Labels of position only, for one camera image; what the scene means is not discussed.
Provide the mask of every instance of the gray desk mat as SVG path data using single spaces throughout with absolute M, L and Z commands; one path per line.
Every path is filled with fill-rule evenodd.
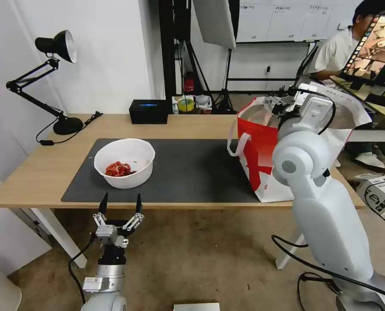
M 147 140 L 155 149 L 151 177 L 133 189 L 116 189 L 93 166 L 96 153 L 114 139 L 98 139 L 62 197 L 63 202 L 257 203 L 238 158 L 226 140 Z

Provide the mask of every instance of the shopping bag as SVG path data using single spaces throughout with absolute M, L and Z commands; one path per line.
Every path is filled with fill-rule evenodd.
M 330 97 L 336 104 L 336 117 L 330 127 L 322 134 L 329 147 L 329 163 L 331 168 L 341 153 L 352 130 L 360 125 L 371 122 L 360 101 L 340 91 L 327 88 L 317 83 L 300 85 Z M 308 93 L 297 93 L 291 98 L 294 106 L 301 106 Z M 250 182 L 250 186 L 262 203 L 292 200 L 293 195 L 289 187 L 280 184 L 273 176 L 272 155 L 278 143 L 278 123 L 272 123 L 272 113 L 266 106 L 268 98 L 255 98 L 243 108 L 232 124 L 227 140 L 227 150 L 233 157 L 238 157 L 243 170 Z M 318 131 L 328 123 L 331 111 L 322 121 Z M 234 128 L 237 125 L 238 145 L 235 152 L 231 150 Z
M 263 104 L 264 97 L 255 98 L 237 115 L 227 140 L 227 150 L 238 157 L 250 186 L 260 202 L 288 201 L 293 199 L 289 187 L 280 184 L 272 175 L 272 154 L 278 143 L 278 129 L 269 126 L 271 111 Z M 231 150 L 234 128 L 237 124 L 238 145 Z

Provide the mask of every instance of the red food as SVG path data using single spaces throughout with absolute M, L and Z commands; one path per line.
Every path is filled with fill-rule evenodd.
M 116 161 L 106 168 L 105 175 L 112 177 L 122 177 L 129 176 L 134 173 L 136 173 L 136 171 L 131 171 L 131 166 L 129 164 L 122 164 L 121 162 Z

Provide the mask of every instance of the trash can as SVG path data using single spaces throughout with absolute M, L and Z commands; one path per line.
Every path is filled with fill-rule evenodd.
M 16 311 L 21 302 L 21 289 L 0 272 L 0 310 Z

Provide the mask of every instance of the lamp arm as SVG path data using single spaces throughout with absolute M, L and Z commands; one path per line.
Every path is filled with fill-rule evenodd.
M 41 68 L 44 68 L 47 65 L 50 65 L 52 67 L 49 71 L 46 71 L 45 73 L 42 73 L 41 75 L 39 75 L 37 77 L 27 78 L 32 73 L 36 72 L 37 70 L 40 70 Z M 29 86 L 30 84 L 40 80 L 41 78 L 47 76 L 48 74 L 57 70 L 58 67 L 59 67 L 59 60 L 56 58 L 50 58 L 47 61 L 45 61 L 43 64 L 41 64 L 40 66 L 25 73 L 21 77 L 15 79 L 13 81 L 7 82 L 6 87 L 8 90 L 12 91 L 13 93 L 16 93 L 17 95 L 23 97 L 24 99 L 27 99 L 29 102 L 32 102 L 36 106 L 40 107 L 41 109 L 44 109 L 48 113 L 51 113 L 55 117 L 58 117 L 59 119 L 66 119 L 67 117 L 63 114 L 63 111 L 58 111 L 55 108 L 39 101 L 38 99 L 35 99 L 31 95 L 29 95 L 23 91 L 23 88 L 25 88 L 25 87 Z

